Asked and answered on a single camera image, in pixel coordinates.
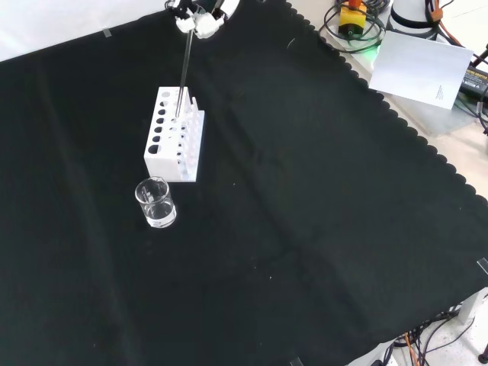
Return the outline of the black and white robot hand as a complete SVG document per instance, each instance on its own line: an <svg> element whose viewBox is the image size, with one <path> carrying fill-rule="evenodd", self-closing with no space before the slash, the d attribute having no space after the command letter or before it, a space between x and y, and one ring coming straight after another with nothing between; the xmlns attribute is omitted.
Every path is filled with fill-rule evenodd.
<svg viewBox="0 0 488 366"><path fill-rule="evenodd" d="M175 18L176 27L183 33L193 32L199 39L212 37L234 14L240 0L222 1L165 1Z"/></svg>

